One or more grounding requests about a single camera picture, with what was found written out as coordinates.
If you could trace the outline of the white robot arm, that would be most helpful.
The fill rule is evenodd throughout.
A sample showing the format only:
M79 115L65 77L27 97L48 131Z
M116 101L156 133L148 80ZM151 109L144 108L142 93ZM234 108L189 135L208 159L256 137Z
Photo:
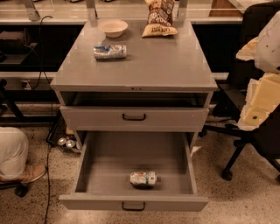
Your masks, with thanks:
M280 104L280 12L265 25L256 38L236 54L239 60L253 60L264 71L263 77L251 78L245 105L237 126L241 130L257 129Z

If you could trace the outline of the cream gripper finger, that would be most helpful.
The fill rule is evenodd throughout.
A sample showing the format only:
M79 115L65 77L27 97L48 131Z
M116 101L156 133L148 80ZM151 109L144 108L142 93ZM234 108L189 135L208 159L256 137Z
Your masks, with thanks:
M238 60L249 61L255 58L256 45L258 43L258 37L252 38L242 49L238 51L235 57Z
M258 84L258 80L255 79L251 79L248 83L248 88L247 88L247 93L245 98L246 103L241 110L240 119L237 123L237 126L240 130L253 130L255 128L255 126L249 125L248 123L245 122L245 115L249 110L249 106L252 101L253 95L256 91L257 84Z

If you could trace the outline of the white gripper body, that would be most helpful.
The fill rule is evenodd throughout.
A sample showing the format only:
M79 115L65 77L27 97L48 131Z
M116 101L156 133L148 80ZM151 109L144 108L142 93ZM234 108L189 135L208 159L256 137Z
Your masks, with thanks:
M265 73L258 80L245 122L258 127L280 104L280 75Z

